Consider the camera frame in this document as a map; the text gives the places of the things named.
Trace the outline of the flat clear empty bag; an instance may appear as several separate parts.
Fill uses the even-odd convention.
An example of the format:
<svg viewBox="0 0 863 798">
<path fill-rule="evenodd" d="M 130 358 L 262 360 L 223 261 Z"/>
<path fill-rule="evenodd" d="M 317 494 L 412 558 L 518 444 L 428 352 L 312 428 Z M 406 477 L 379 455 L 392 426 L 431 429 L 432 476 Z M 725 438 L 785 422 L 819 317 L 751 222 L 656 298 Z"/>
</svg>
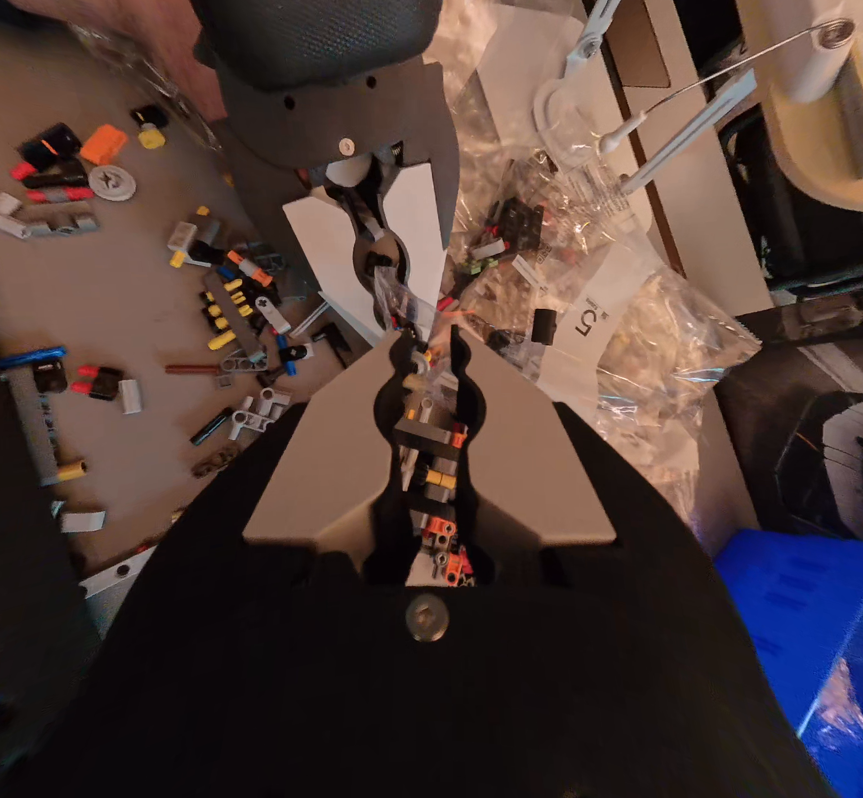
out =
<svg viewBox="0 0 863 798">
<path fill-rule="evenodd" d="M 177 119 L 201 146 L 222 154 L 222 145 L 210 123 L 160 63 L 133 37 L 73 22 L 67 22 L 67 27 L 94 59 L 135 83 L 148 94 L 148 99 Z"/>
</svg>

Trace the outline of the orange toy panel piece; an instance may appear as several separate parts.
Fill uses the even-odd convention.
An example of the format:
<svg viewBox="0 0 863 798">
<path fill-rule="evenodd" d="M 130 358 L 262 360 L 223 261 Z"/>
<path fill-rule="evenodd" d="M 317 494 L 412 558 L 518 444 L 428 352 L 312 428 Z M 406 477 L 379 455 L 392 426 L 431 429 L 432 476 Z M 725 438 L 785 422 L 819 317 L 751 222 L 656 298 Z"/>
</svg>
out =
<svg viewBox="0 0 863 798">
<path fill-rule="evenodd" d="M 129 141 L 129 136 L 111 125 L 99 126 L 81 145 L 79 156 L 94 166 L 111 165 Z"/>
</svg>

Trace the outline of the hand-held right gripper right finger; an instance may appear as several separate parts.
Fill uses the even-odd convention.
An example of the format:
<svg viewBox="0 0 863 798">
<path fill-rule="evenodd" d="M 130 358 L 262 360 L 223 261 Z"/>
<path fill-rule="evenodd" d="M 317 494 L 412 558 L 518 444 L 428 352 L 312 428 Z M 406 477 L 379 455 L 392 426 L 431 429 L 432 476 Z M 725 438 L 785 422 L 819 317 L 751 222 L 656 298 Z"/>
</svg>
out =
<svg viewBox="0 0 863 798">
<path fill-rule="evenodd" d="M 472 334 L 452 329 L 459 474 L 469 545 L 502 583 L 538 584 L 551 551 L 612 545 L 617 533 L 551 400 Z"/>
</svg>

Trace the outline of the blue plastic bin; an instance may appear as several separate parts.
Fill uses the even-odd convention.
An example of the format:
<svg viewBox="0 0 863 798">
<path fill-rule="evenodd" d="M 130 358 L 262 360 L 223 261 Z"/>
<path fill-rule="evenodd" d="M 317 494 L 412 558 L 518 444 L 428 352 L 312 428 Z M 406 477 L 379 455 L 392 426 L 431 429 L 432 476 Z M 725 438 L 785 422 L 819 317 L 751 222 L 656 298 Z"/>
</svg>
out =
<svg viewBox="0 0 863 798">
<path fill-rule="evenodd" d="M 862 795 L 862 543 L 737 532 L 715 558 L 774 695 L 824 777 Z"/>
</svg>

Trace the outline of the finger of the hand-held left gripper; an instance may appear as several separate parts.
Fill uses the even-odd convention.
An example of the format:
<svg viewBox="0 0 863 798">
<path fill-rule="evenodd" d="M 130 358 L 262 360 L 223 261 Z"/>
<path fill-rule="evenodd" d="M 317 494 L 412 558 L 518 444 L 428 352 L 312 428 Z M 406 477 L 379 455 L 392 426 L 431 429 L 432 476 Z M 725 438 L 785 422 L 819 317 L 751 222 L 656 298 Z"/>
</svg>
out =
<svg viewBox="0 0 863 798">
<path fill-rule="evenodd" d="M 357 231 L 347 210 L 326 193 L 310 193 L 282 207 L 317 280 L 317 292 L 371 346 L 384 330 L 374 298 L 355 263 Z"/>
<path fill-rule="evenodd" d="M 389 276 L 414 297 L 414 322 L 435 321 L 447 257 L 431 169 L 430 163 L 392 167 L 379 199 L 385 229 L 400 249 L 400 261 Z"/>
</svg>

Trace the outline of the long grey toy beam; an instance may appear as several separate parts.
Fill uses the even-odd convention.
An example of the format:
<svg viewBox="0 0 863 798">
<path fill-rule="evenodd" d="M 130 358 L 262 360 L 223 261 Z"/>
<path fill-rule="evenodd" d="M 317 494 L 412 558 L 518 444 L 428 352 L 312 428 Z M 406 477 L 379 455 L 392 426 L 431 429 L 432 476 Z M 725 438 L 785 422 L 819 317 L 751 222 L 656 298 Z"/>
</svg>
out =
<svg viewBox="0 0 863 798">
<path fill-rule="evenodd" d="M 98 598 L 107 595 L 108 591 L 120 587 L 127 591 L 134 584 L 137 576 L 147 565 L 157 549 L 157 545 L 140 548 L 134 554 L 122 561 L 109 566 L 79 582 L 79 587 L 84 591 L 86 599 Z"/>
</svg>

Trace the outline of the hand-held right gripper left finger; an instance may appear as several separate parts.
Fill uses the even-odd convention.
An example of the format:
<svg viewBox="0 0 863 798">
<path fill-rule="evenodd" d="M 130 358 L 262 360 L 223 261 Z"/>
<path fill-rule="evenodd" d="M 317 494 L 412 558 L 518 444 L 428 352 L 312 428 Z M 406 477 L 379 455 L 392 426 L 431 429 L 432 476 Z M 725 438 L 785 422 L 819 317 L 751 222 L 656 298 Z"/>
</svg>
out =
<svg viewBox="0 0 863 798">
<path fill-rule="evenodd" d="M 375 584 L 404 584 L 414 529 L 395 427 L 405 413 L 412 333 L 388 333 L 304 408 L 243 539 L 347 555 Z"/>
</svg>

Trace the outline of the grey toy pulley wheel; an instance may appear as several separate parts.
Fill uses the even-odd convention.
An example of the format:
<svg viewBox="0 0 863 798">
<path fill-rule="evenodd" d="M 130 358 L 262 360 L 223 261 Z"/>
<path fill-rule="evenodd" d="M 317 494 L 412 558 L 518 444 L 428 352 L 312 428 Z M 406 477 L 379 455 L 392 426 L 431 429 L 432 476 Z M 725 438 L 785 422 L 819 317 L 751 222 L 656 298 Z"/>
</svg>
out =
<svg viewBox="0 0 863 798">
<path fill-rule="evenodd" d="M 135 178 L 115 165 L 93 167 L 88 173 L 88 185 L 94 196 L 111 202 L 128 201 L 137 192 Z"/>
</svg>

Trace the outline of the numbered clear parts bag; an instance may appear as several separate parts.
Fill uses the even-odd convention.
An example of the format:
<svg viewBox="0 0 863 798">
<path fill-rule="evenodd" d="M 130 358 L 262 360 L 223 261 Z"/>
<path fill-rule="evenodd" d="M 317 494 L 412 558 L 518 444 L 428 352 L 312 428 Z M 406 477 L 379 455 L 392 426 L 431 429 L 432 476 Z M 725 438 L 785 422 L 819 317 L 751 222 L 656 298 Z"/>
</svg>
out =
<svg viewBox="0 0 863 798">
<path fill-rule="evenodd" d="M 616 334 L 755 337 L 666 264 L 597 159 L 566 174 L 544 152 L 509 162 L 486 223 L 477 245 L 495 235 L 507 250 L 458 297 L 462 326 L 594 428 L 597 367 Z M 536 308 L 557 312 L 550 347 L 531 342 Z"/>
</svg>

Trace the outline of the pile of toy bricks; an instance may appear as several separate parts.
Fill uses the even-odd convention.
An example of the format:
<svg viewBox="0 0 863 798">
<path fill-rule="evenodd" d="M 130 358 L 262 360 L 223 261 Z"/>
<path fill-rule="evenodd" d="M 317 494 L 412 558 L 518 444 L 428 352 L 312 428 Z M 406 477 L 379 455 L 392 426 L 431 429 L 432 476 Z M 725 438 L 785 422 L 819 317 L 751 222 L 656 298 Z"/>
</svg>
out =
<svg viewBox="0 0 863 798">
<path fill-rule="evenodd" d="M 231 263 L 174 268 L 167 247 L 178 223 L 221 224 L 218 242 L 241 233 L 244 214 L 210 152 L 177 126 L 167 145 L 145 150 L 133 139 L 120 167 L 136 182 L 133 197 L 92 197 L 78 214 L 59 203 L 27 200 L 2 164 L 2 194 L 21 201 L 11 221 L 31 217 L 34 233 L 2 232 L 2 354 L 64 348 L 68 387 L 47 395 L 55 444 L 31 450 L 23 410 L 2 380 L 2 542 L 12 533 L 45 531 L 52 499 L 71 513 L 103 512 L 106 522 L 77 534 L 99 555 L 155 539 L 219 471 L 258 437 L 231 414 L 263 388 L 237 366 L 241 342 L 229 328 L 221 295 L 254 342 L 276 337 L 254 308 L 253 281 Z"/>
</svg>

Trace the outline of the crumpled clear bag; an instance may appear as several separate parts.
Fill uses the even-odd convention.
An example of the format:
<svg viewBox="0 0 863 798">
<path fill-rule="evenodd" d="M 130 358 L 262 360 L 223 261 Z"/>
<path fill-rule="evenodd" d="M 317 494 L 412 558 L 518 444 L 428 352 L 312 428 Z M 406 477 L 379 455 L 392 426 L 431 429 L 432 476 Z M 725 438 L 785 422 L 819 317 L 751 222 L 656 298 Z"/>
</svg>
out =
<svg viewBox="0 0 863 798">
<path fill-rule="evenodd" d="M 761 349 L 750 334 L 644 339 L 620 332 L 597 367 L 593 425 L 690 527 L 706 395 Z"/>
</svg>

